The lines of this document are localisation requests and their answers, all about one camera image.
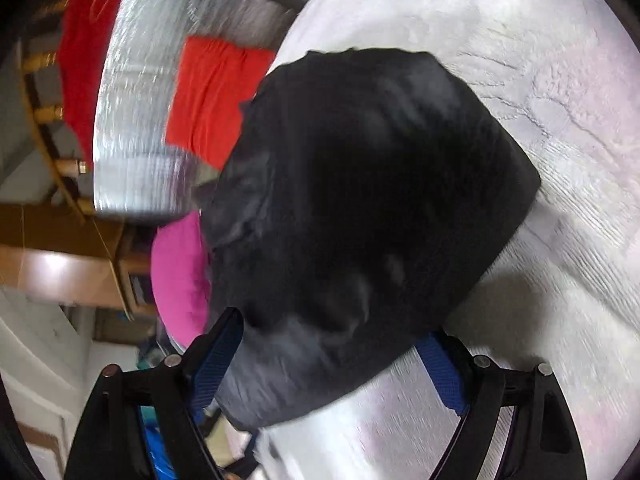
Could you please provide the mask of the brown wooden cabinet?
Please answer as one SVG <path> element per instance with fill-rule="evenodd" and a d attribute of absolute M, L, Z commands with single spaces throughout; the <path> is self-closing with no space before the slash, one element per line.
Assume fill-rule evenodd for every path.
<path fill-rule="evenodd" d="M 156 315 L 153 231 L 66 206 L 1 205 L 1 284 L 41 300 Z"/>

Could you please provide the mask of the blue garment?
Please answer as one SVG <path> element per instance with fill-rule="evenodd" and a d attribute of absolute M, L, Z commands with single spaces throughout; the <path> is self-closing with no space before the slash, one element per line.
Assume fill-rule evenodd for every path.
<path fill-rule="evenodd" d="M 160 480 L 176 480 L 177 475 L 166 452 L 160 425 L 157 422 L 155 408 L 142 406 L 140 413 L 143 422 L 146 445 L 151 457 L 155 474 Z"/>

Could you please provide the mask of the magenta pillow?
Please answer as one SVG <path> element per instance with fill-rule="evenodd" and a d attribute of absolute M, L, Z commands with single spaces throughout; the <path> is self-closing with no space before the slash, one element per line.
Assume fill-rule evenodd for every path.
<path fill-rule="evenodd" d="M 205 330 L 210 294 L 207 268 L 198 211 L 157 230 L 151 249 L 152 292 L 169 336 L 183 347 Z"/>

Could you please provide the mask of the silver foil insulation mat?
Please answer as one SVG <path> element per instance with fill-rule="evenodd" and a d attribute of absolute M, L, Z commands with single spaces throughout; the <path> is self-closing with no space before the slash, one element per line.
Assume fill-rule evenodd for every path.
<path fill-rule="evenodd" d="M 188 212 L 201 164 L 165 142 L 186 38 L 277 49 L 294 18 L 270 0 L 122 0 L 93 126 L 96 212 L 142 220 Z"/>

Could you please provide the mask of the wooden headboard rails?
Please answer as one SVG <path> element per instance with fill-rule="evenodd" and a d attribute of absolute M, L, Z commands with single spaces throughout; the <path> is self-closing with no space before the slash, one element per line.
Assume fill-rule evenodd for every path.
<path fill-rule="evenodd" d="M 59 192 L 81 223 L 93 216 L 93 201 L 79 191 L 78 178 L 90 172 L 90 165 L 84 155 L 80 157 L 62 156 L 55 144 L 53 128 L 64 122 L 62 102 L 44 102 L 38 92 L 36 73 L 58 67 L 58 51 L 35 51 L 30 44 L 39 36 L 52 34 L 58 29 L 68 0 L 53 0 L 40 8 L 28 21 L 25 31 L 16 43 L 16 65 L 20 79 L 20 90 L 30 133 L 50 172 L 53 188 L 52 198 Z"/>

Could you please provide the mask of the black jacket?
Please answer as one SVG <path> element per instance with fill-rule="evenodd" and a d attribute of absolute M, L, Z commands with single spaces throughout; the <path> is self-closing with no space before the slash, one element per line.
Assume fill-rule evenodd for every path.
<path fill-rule="evenodd" d="M 244 431 L 364 385 L 469 295 L 525 220 L 537 169 L 433 55 L 311 52 L 242 107 L 198 189 L 209 312 L 242 312 L 216 399 Z"/>

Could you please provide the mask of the red pillow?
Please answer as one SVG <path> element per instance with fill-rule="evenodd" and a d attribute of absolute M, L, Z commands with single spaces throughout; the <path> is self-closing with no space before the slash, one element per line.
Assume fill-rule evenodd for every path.
<path fill-rule="evenodd" d="M 241 134 L 241 104 L 253 99 L 276 52 L 240 47 L 221 38 L 184 42 L 166 125 L 167 144 L 217 170 Z"/>

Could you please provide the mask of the red cloth behind mat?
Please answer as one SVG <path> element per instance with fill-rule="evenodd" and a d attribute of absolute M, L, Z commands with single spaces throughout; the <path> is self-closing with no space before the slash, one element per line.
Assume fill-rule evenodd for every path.
<path fill-rule="evenodd" d="M 122 0 L 67 0 L 56 62 L 60 69 L 63 119 L 92 163 L 93 127 L 102 70 Z"/>

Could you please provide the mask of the white embossed bed blanket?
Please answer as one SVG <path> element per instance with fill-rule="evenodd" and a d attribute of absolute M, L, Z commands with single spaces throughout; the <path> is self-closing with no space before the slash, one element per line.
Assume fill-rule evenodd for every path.
<path fill-rule="evenodd" d="M 308 0 L 267 86 L 383 334 L 268 470 L 637 478 L 639 52 L 605 1 Z"/>

